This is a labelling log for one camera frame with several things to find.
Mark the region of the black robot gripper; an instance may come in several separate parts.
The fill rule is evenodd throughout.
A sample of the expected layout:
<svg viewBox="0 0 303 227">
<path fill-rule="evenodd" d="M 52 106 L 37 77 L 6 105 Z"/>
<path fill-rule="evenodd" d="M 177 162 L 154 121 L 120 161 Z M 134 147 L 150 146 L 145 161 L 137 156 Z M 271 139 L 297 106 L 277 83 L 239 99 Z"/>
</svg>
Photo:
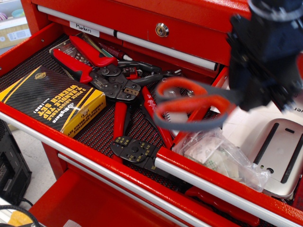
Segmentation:
<svg viewBox="0 0 303 227">
<path fill-rule="evenodd" d="M 303 81 L 296 59 L 303 49 L 302 7 L 250 7 L 249 19 L 231 18 L 230 87 L 244 91 L 244 111 L 271 101 L 279 111 L 303 112 Z"/>
</svg>

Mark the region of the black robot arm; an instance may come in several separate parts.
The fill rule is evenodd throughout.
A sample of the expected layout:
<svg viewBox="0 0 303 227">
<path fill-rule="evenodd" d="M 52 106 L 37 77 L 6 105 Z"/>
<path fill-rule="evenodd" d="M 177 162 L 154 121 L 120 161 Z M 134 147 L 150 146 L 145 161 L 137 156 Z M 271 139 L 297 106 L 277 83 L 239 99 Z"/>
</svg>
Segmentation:
<svg viewBox="0 0 303 227">
<path fill-rule="evenodd" d="M 273 102 L 289 109 L 303 81 L 297 58 L 303 49 L 300 0 L 250 0 L 251 18 L 231 18 L 229 86 L 242 93 L 244 111 Z"/>
</svg>

